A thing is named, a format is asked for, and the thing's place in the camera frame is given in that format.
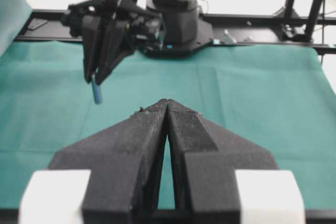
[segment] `green cloth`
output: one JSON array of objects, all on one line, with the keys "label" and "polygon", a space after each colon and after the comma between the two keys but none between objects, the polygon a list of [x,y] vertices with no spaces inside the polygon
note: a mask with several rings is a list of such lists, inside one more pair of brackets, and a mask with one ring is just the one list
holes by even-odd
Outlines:
[{"label": "green cloth", "polygon": [[[0,58],[0,208],[18,207],[55,151],[161,98],[271,150],[294,172],[306,208],[336,208],[336,96],[313,49],[212,47],[180,60],[136,52],[102,85],[100,106],[82,58],[81,45],[61,42],[15,42]],[[161,208],[174,207],[169,157]]]},{"label": "green cloth", "polygon": [[20,32],[31,11],[25,0],[0,0],[0,57]]}]

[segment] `textured black plastic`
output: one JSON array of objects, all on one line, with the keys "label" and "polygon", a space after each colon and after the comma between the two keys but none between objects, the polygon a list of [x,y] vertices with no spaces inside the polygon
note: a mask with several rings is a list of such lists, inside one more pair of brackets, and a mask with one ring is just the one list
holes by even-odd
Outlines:
[{"label": "textured black plastic", "polygon": [[240,223],[235,169],[278,169],[272,154],[174,101],[167,113],[177,208],[193,223]]},{"label": "textured black plastic", "polygon": [[[167,100],[56,153],[49,169],[91,169],[82,205],[85,223],[130,223],[137,208],[157,207]],[[149,190],[148,185],[156,185]]]}]

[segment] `small blue object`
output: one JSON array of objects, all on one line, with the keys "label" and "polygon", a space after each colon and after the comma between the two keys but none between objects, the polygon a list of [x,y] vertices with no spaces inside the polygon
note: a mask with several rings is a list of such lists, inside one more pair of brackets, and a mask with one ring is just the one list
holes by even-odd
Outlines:
[{"label": "small blue object", "polygon": [[95,74],[93,74],[91,77],[91,83],[92,83],[94,103],[97,105],[101,104],[102,103],[101,90],[100,86],[96,84]]},{"label": "small blue object", "polygon": [[221,41],[219,39],[214,39],[213,43],[214,45],[220,45]]}]

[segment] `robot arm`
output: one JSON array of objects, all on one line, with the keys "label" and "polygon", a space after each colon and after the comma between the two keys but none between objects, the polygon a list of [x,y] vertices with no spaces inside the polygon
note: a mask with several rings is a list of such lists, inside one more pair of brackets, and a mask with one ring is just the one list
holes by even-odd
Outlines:
[{"label": "robot arm", "polygon": [[89,0],[70,5],[62,23],[82,36],[85,80],[100,85],[143,43],[160,47],[164,24],[160,14],[143,10],[137,0]]}]

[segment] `white block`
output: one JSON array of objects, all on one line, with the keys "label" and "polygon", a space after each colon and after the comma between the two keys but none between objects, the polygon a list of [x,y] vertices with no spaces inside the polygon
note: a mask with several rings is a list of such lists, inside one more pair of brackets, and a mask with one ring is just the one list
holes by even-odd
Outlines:
[{"label": "white block", "polygon": [[19,224],[83,224],[81,205],[90,174],[90,170],[35,172],[21,199]]},{"label": "white block", "polygon": [[305,224],[302,195],[288,170],[236,170],[241,224]]}]

